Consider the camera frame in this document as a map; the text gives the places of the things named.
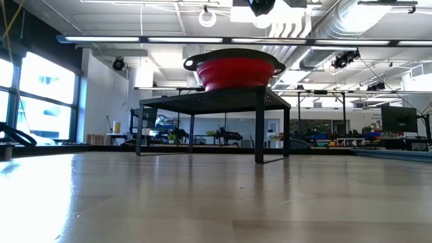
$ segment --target window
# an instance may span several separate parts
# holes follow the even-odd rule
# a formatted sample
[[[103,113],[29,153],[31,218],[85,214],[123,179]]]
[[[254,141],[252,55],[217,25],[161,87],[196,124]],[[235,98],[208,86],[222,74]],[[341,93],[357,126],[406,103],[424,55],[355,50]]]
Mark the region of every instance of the window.
[[[17,129],[51,139],[69,139],[71,108],[21,97]]]
[[[9,103],[9,93],[0,91],[0,122],[6,122],[7,104]],[[0,138],[4,138],[4,132],[0,133]]]
[[[21,91],[72,104],[74,86],[73,72],[33,53],[22,60]]]
[[[8,61],[0,59],[0,86],[9,88],[12,85],[14,76],[14,65]]]
[[[22,60],[16,128],[44,138],[71,139],[75,85],[73,72],[28,52]]]

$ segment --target table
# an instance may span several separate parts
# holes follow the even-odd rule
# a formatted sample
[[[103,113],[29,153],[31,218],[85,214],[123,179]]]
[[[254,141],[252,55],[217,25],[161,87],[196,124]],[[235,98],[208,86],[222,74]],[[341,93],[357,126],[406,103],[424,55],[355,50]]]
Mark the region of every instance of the table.
[[[194,144],[196,144],[196,138],[198,137],[213,137],[213,145],[216,145],[216,137],[214,137],[213,135],[194,135]]]
[[[402,149],[406,151],[413,151],[413,144],[419,144],[420,148],[427,149],[429,144],[432,143],[432,140],[416,138],[382,138],[381,141],[386,149]]]
[[[342,143],[342,146],[348,146],[348,143],[351,142],[353,146],[364,146],[365,139],[364,138],[338,138],[337,145]]]
[[[109,138],[109,141],[111,143],[110,145],[115,144],[117,141],[116,140],[117,138],[123,138],[125,141],[128,139],[128,135],[125,135],[125,134],[114,134],[114,133],[110,134],[110,133],[108,133],[107,137]]]
[[[164,109],[190,115],[190,138],[194,138],[195,115],[212,113],[231,113],[255,111],[255,162],[264,161],[264,111],[283,110],[283,129],[290,130],[291,105],[266,86],[250,88],[232,88],[226,90],[212,90],[195,94],[185,94],[156,99],[145,99],[139,102],[138,132],[135,153],[141,156],[141,130],[144,106]],[[289,157],[289,132],[283,133],[283,140],[288,141],[283,146],[283,157]],[[189,140],[188,152],[193,152],[194,139]]]

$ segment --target fluorescent light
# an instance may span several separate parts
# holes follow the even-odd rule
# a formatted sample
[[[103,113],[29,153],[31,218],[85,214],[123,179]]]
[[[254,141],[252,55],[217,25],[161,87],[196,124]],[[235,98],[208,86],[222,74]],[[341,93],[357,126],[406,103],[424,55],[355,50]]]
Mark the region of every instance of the fluorescent light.
[[[310,47],[313,51],[357,51],[356,47]]]
[[[413,6],[419,4],[418,1],[359,1],[359,5],[370,5],[370,6]]]
[[[140,42],[139,37],[110,37],[110,36],[67,36],[67,41],[71,42],[84,42],[84,43],[111,43],[111,42]]]
[[[432,46],[432,40],[403,40],[398,45]]]
[[[306,40],[296,39],[283,39],[283,38],[233,38],[233,43],[263,43],[263,44],[291,44],[291,45],[304,45]]]
[[[178,5],[208,5],[219,6],[218,2],[209,1],[125,1],[125,0],[80,0],[82,3],[112,3],[114,5],[142,5],[142,4],[155,4],[155,5],[170,5],[177,3]]]
[[[222,38],[203,38],[203,37],[149,37],[150,43],[222,43]]]
[[[174,87],[136,87],[137,90],[177,90]]]
[[[388,45],[388,40],[316,40],[317,45]]]
[[[308,5],[306,6],[306,8],[307,9],[316,9],[316,8],[320,8],[322,6],[323,6],[322,3],[308,3]]]

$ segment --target white wall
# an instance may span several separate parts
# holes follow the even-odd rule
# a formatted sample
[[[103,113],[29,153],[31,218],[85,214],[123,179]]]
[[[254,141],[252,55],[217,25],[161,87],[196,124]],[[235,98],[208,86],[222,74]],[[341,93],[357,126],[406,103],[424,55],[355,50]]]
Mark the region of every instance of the white wall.
[[[134,90],[134,84],[120,76],[83,50],[80,104],[78,112],[77,142],[85,142],[87,134],[109,132],[107,115],[111,121],[121,122],[120,132],[129,128],[129,110],[137,108],[139,99],[149,97],[149,92]]]
[[[411,78],[410,74],[402,76],[402,89],[407,91],[432,91],[432,74],[420,75],[415,78]],[[407,102],[403,102],[404,107],[414,106],[419,111],[424,111],[425,114],[432,114],[432,95],[421,94],[421,95],[406,95],[404,99]],[[421,119],[417,120],[418,135],[426,136],[426,126],[424,121]],[[407,133],[409,136],[416,136],[417,134]]]

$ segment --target wooden floor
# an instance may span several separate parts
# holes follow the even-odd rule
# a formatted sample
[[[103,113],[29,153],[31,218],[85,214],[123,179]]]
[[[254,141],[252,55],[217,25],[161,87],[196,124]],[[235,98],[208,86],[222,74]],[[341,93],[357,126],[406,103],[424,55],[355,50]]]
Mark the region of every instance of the wooden floor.
[[[432,165],[78,153],[0,162],[0,242],[432,242]]]

